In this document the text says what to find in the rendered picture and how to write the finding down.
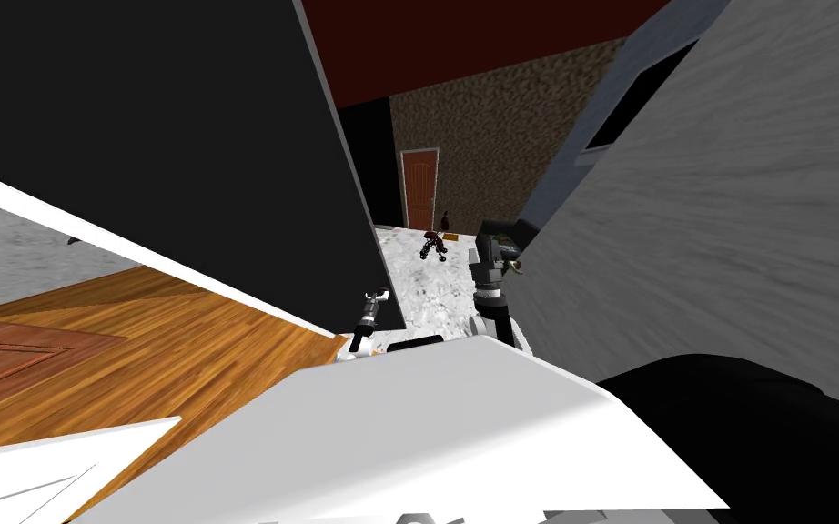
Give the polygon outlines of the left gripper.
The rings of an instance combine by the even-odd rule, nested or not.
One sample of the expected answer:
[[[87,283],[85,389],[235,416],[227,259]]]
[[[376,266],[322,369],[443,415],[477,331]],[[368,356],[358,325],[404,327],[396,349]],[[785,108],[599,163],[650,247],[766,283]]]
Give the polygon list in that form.
[[[372,294],[366,294],[365,297],[366,304],[362,317],[360,318],[360,324],[375,325],[377,315],[379,313],[380,303],[389,299],[389,289],[381,287]]]

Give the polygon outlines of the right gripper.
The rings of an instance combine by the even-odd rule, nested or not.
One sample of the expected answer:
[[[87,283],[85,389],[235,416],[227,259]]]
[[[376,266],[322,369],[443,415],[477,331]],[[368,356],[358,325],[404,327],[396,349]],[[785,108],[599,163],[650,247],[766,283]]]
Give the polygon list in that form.
[[[506,235],[478,234],[469,253],[469,269],[477,292],[500,289],[504,276],[521,273],[521,249]]]

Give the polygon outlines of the dark and gold door handle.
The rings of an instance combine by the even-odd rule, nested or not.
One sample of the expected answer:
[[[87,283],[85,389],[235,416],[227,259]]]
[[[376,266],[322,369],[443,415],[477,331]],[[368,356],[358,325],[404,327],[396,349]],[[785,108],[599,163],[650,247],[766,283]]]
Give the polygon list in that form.
[[[484,246],[494,260],[502,260],[503,273],[508,270],[523,274],[520,257],[540,230],[523,219],[514,222],[483,220],[477,238],[484,240]]]

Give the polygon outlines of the dark red wheeled toy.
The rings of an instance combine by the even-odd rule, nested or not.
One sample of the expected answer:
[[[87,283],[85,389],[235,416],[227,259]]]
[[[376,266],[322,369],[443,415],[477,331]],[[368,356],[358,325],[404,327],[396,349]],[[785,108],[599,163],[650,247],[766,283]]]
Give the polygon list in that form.
[[[444,245],[443,237],[436,231],[426,231],[423,237],[425,242],[423,247],[420,249],[419,258],[421,260],[425,260],[430,253],[434,251],[440,262],[446,262],[448,249]]]

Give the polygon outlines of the orange panelled door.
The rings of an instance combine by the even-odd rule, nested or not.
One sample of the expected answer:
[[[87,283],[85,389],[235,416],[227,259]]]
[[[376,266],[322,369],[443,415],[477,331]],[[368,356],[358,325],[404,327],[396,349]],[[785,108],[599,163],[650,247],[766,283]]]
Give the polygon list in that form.
[[[407,228],[435,229],[435,199],[440,150],[426,148],[399,152],[405,225]]]

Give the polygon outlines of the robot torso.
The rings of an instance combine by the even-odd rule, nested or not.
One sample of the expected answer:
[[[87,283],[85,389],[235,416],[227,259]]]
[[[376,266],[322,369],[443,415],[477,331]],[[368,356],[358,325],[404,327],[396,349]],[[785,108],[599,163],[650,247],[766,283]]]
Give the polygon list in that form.
[[[611,392],[481,336],[296,371],[74,524],[718,508]]]

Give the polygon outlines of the grey door leaf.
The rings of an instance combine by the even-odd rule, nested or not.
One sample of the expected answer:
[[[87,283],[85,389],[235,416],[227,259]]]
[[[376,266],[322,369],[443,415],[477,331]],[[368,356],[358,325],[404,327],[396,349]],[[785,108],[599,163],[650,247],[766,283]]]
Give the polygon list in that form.
[[[839,399],[839,0],[731,0],[522,266],[511,314],[577,376],[732,355]]]

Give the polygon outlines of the brown panelled door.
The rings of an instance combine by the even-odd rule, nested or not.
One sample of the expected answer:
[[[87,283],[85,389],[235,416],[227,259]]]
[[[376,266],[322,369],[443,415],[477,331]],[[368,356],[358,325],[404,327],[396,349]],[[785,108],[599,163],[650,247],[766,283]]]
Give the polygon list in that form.
[[[126,339],[0,322],[0,402]]]

